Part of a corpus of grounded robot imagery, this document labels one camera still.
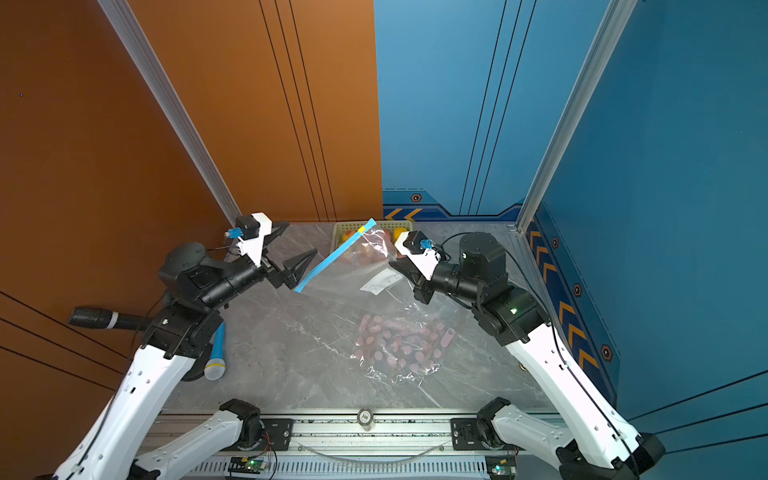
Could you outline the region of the green perforated plastic basket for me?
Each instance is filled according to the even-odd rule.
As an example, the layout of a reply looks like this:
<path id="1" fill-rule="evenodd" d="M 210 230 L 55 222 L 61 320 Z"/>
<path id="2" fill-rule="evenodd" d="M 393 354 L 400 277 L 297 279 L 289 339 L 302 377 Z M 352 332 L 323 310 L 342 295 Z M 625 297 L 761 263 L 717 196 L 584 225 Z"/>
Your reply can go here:
<path id="1" fill-rule="evenodd" d="M 360 234 L 349 247 L 345 247 L 341 259 L 347 263 L 368 265 L 395 258 L 398 253 L 394 243 L 397 236 L 414 229 L 406 220 L 339 222 L 334 225 L 331 252 L 343 247 L 352 237 Z"/>

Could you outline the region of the aluminium corner post left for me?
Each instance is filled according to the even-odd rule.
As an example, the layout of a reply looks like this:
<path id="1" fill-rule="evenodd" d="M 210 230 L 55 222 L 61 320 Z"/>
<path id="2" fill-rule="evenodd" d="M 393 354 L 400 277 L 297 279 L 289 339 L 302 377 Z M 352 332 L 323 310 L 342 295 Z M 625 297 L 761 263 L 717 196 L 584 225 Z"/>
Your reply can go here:
<path id="1" fill-rule="evenodd" d="M 241 210 L 128 1 L 99 6 L 231 225 Z"/>

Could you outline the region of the round silver knob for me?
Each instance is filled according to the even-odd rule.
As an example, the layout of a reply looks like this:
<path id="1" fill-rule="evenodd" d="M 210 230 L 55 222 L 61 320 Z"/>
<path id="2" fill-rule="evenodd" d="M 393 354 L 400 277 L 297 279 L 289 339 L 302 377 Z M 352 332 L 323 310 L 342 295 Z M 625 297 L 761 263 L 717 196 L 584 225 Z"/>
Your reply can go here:
<path id="1" fill-rule="evenodd" d="M 360 409 L 357 412 L 357 423 L 365 430 L 368 431 L 373 427 L 374 424 L 374 415 L 372 411 L 368 408 Z"/>

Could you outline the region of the green circuit board right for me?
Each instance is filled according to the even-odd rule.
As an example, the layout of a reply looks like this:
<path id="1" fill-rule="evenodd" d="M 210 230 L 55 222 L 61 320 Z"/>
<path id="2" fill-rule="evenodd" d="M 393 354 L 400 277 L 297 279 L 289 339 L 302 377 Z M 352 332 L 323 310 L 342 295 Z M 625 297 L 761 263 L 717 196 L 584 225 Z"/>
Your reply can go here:
<path id="1" fill-rule="evenodd" d="M 486 471 L 491 480 L 514 480 L 517 474 L 513 459 L 485 457 Z"/>

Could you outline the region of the clear zip-top bag blue zipper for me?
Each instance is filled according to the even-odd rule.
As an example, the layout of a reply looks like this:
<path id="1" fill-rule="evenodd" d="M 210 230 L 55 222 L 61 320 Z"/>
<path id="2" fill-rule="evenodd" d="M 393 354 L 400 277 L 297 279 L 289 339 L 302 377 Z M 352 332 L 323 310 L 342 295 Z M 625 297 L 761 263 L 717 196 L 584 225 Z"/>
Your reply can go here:
<path id="1" fill-rule="evenodd" d="M 294 291 L 348 304 L 374 299 L 403 279 L 390 263 L 398 257 L 396 236 L 412 229 L 408 221 L 370 219 L 335 224 L 335 247 Z"/>

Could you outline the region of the blue handheld microphone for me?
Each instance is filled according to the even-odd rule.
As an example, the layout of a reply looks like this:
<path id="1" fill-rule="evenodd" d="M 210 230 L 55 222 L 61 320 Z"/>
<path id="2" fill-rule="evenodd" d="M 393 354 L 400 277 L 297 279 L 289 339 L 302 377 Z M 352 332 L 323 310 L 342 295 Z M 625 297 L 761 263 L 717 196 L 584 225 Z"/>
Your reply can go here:
<path id="1" fill-rule="evenodd" d="M 213 336 L 211 353 L 204 368 L 204 376 L 207 380 L 219 380 L 226 372 L 226 360 L 224 355 L 225 339 L 226 324 L 222 322 Z"/>

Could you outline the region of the aluminium corner post right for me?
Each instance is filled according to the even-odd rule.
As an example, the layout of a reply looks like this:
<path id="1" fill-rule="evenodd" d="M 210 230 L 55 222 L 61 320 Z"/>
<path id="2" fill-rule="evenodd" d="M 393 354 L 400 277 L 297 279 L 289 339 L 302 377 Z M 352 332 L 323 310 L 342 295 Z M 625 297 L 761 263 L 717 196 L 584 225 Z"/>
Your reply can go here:
<path id="1" fill-rule="evenodd" d="M 637 3 L 637 0 L 612 0 L 608 3 L 520 210 L 516 222 L 518 233 L 527 231 L 541 205 Z"/>

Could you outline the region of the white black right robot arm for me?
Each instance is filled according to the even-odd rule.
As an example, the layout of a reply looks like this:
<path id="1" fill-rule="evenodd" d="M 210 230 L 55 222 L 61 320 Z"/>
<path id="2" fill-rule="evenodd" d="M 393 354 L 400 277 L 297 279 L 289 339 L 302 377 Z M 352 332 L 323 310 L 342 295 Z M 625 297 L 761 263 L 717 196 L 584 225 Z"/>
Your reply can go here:
<path id="1" fill-rule="evenodd" d="M 391 267 L 428 304 L 443 294 L 468 308 L 478 325 L 527 369 L 564 424 L 558 427 L 497 398 L 477 414 L 492 447 L 514 445 L 563 479 L 638 479 L 665 455 L 661 441 L 639 432 L 606 400 L 573 358 L 538 296 L 509 279 L 511 252 L 493 235 L 461 235 L 458 260 L 421 231 L 400 234 Z"/>

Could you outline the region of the green circuit board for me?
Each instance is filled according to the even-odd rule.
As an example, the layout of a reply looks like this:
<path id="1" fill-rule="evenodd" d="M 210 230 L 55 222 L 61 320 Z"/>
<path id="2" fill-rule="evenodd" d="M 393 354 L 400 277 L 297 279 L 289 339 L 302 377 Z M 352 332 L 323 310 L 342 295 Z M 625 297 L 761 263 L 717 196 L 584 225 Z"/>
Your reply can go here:
<path id="1" fill-rule="evenodd" d="M 271 473 L 271 470 L 271 463 L 264 458 L 231 457 L 227 466 L 227 475 L 261 475 Z"/>
<path id="2" fill-rule="evenodd" d="M 513 459 L 485 457 L 486 471 L 491 480 L 514 480 L 517 474 Z"/>

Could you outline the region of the green circuit board left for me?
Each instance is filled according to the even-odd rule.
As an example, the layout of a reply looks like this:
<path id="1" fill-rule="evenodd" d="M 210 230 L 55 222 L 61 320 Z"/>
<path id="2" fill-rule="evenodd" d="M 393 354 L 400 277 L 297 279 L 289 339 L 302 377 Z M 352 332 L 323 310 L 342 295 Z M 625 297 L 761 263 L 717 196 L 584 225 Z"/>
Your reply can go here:
<path id="1" fill-rule="evenodd" d="M 264 458 L 231 457 L 227 466 L 227 475 L 261 475 L 271 473 L 271 470 L 271 463 Z"/>

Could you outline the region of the aluminium corner post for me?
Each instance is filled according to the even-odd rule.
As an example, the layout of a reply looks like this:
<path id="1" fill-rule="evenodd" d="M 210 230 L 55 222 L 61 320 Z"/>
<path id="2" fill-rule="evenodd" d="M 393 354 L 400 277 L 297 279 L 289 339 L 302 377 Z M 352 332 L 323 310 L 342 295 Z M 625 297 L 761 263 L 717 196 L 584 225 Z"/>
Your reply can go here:
<path id="1" fill-rule="evenodd" d="M 231 225 L 241 210 L 128 1 L 99 6 Z"/>
<path id="2" fill-rule="evenodd" d="M 637 0 L 612 0 L 608 3 L 520 210 L 516 222 L 518 233 L 527 231 L 541 205 L 637 3 Z"/>

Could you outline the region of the black microphone on stand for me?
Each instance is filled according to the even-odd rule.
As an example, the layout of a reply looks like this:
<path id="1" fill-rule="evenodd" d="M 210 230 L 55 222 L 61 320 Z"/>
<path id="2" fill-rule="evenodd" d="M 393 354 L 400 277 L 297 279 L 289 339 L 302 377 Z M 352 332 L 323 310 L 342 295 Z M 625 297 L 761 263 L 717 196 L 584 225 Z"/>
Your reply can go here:
<path id="1" fill-rule="evenodd" d="M 130 315 L 95 307 L 77 307 L 68 318 L 68 324 L 92 330 L 127 330 L 144 332 L 152 325 L 160 325 L 154 318 Z"/>

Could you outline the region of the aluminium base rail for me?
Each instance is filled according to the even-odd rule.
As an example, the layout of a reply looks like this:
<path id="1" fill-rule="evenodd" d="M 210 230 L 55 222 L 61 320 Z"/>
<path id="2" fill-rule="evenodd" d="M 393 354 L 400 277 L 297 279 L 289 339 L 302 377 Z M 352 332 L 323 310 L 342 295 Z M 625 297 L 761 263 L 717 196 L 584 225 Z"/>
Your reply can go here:
<path id="1" fill-rule="evenodd" d="M 478 413 L 371 411 L 374 424 L 368 431 L 352 412 L 261 414 L 267 446 L 249 451 L 228 447 L 192 470 L 226 453 L 226 472 L 231 457 L 264 458 L 272 465 L 271 473 L 235 478 L 294 478 L 312 469 L 327 477 L 349 473 L 443 478 L 459 470 L 485 474 L 486 456 L 533 455 L 514 445 L 492 447 L 485 442 L 478 431 Z M 532 416 L 558 427 L 564 424 L 560 415 Z"/>

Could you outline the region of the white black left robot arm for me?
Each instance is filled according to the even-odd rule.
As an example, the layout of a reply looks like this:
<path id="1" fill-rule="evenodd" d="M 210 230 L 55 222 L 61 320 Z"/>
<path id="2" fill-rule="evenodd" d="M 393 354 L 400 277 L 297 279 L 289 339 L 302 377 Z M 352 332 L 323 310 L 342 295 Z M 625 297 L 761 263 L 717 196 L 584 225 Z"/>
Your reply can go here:
<path id="1" fill-rule="evenodd" d="M 180 479 L 202 461 L 233 447 L 249 451 L 269 444 L 258 407 L 232 399 L 202 424 L 159 449 L 141 455 L 143 440 L 176 386 L 203 377 L 223 323 L 221 310 L 262 281 L 295 288 L 317 252 L 277 265 L 269 244 L 288 228 L 265 214 L 241 216 L 227 231 L 238 258 L 217 260 L 201 243 L 179 245 L 158 272 L 166 290 L 153 318 L 78 308 L 71 323 L 92 329 L 143 334 L 116 393 L 54 479 Z"/>

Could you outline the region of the pink-trimmed bag of bags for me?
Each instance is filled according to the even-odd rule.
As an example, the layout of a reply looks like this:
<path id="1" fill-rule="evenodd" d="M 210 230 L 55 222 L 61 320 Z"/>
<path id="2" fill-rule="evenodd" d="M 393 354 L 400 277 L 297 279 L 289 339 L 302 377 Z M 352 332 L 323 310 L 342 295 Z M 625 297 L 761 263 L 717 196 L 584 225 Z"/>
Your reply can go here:
<path id="1" fill-rule="evenodd" d="M 443 296 L 425 304 L 404 282 L 362 288 L 350 304 L 361 311 L 347 356 L 368 378 L 392 385 L 437 372 L 468 317 Z"/>

